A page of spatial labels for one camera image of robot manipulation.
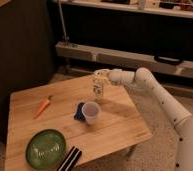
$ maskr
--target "table leg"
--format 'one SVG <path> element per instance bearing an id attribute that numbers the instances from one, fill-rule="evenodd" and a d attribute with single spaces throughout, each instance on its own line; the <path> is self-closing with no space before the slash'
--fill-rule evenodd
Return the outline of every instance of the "table leg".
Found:
<path id="1" fill-rule="evenodd" d="M 71 63 L 70 63 L 70 59 L 69 58 L 65 58 L 65 74 L 68 74 L 71 70 Z"/>
<path id="2" fill-rule="evenodd" d="M 131 155 L 133 154 L 133 152 L 134 152 L 134 150 L 135 150 L 135 147 L 136 147 L 136 145 L 131 146 L 131 148 L 129 149 L 129 151 L 128 151 L 127 154 L 125 155 L 126 158 L 127 158 L 127 160 L 130 159 Z"/>

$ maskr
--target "table top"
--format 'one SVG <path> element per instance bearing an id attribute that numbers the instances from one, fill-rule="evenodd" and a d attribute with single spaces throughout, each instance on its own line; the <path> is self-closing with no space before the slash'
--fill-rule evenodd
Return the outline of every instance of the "table top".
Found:
<path id="1" fill-rule="evenodd" d="M 82 150 L 78 165 L 138 144 L 151 137 L 146 123 L 122 86 L 106 85 L 97 102 L 101 112 L 94 125 L 74 120 L 80 102 L 95 100 L 92 76 L 15 92 L 11 95 L 6 147 L 6 171 L 30 170 L 25 159 L 29 140 L 43 129 L 60 131 L 67 142 Z M 33 119 L 40 104 L 52 95 L 50 106 Z"/>

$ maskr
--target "green bowl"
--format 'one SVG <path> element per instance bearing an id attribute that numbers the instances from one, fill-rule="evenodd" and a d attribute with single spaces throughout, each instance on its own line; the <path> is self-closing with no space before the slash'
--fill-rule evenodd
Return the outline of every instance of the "green bowl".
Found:
<path id="1" fill-rule="evenodd" d="M 64 136 L 53 129 L 37 133 L 28 143 L 26 160 L 36 170 L 48 170 L 61 163 L 66 150 Z"/>

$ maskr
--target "orange carrot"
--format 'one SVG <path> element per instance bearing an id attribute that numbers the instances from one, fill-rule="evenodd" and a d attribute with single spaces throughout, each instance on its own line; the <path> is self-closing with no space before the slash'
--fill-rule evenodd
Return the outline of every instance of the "orange carrot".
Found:
<path id="1" fill-rule="evenodd" d="M 52 96 L 49 96 L 46 100 L 44 100 L 41 104 L 41 106 L 39 107 L 38 111 L 35 113 L 34 115 L 34 119 L 36 119 L 38 116 L 40 116 L 40 114 L 50 105 Z"/>

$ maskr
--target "small cup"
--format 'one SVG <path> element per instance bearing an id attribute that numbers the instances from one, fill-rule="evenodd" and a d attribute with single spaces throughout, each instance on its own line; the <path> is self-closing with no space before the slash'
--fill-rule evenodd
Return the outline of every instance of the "small cup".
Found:
<path id="1" fill-rule="evenodd" d="M 99 112 L 100 106 L 96 102 L 89 101 L 82 106 L 82 113 L 89 125 L 93 125 L 95 123 Z"/>

